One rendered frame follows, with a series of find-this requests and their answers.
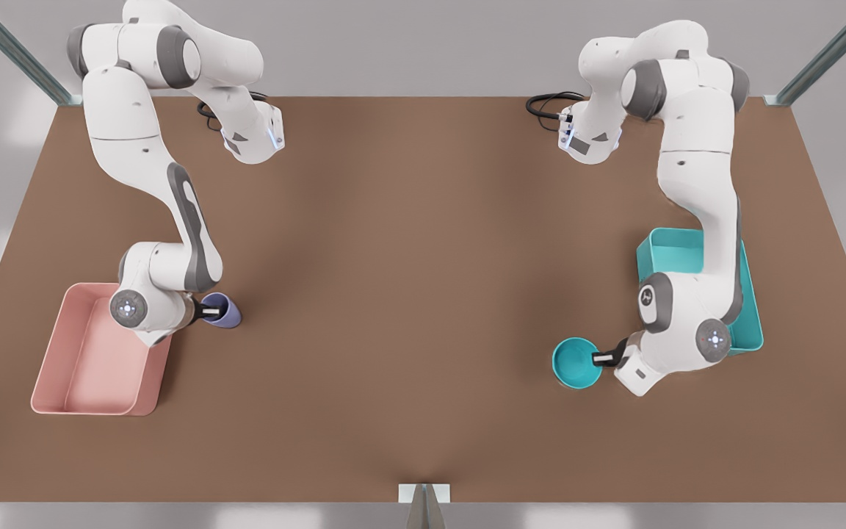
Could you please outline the teal box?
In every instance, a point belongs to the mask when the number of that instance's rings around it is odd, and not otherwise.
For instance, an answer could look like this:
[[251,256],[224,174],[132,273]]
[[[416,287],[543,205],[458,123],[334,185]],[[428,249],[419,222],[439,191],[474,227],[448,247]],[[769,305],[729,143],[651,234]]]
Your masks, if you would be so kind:
[[[659,227],[649,232],[638,245],[637,280],[642,282],[655,272],[699,273],[703,269],[703,232],[685,228]],[[764,345],[764,334],[756,305],[745,245],[740,245],[739,284],[742,307],[728,322],[731,334],[729,355],[757,351]]]

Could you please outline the teal bowl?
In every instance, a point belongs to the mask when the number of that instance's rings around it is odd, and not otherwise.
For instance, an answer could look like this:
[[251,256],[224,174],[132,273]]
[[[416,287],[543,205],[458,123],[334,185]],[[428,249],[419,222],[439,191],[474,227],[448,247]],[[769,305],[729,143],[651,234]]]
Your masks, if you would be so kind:
[[602,368],[594,364],[596,345],[581,337],[564,339],[552,354],[552,369],[558,381],[571,389],[585,389],[594,385]]

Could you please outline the pink box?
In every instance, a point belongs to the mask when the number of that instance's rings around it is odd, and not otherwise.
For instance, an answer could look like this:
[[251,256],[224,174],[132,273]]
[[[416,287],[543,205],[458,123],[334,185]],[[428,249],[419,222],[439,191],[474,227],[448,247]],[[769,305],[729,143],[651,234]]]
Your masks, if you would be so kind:
[[117,284],[74,284],[60,306],[33,394],[43,414],[137,416],[156,408],[171,338],[147,346],[109,314]]

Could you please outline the silver frame post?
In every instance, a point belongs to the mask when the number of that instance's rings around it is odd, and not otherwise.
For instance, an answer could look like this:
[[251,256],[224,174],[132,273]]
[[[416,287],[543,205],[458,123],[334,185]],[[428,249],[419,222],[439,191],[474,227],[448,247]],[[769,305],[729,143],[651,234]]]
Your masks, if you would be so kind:
[[791,107],[846,54],[846,24],[779,93],[764,95],[767,107]]
[[397,502],[409,503],[406,529],[446,529],[442,505],[451,501],[449,484],[400,484]]
[[1,21],[0,51],[55,104],[61,107],[80,107],[82,97],[69,93],[67,88],[58,82],[57,78],[34,57],[34,54],[30,53],[30,50],[27,50],[27,47],[24,47],[10,30],[4,27]]

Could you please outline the purple cup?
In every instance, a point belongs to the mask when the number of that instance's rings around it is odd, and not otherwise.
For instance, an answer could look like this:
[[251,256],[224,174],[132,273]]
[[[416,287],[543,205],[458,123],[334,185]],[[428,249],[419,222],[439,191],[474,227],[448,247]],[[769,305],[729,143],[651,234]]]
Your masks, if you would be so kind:
[[209,325],[218,328],[236,328],[242,321],[242,314],[235,302],[222,292],[210,292],[200,302],[207,308],[220,308],[219,319],[201,319]]

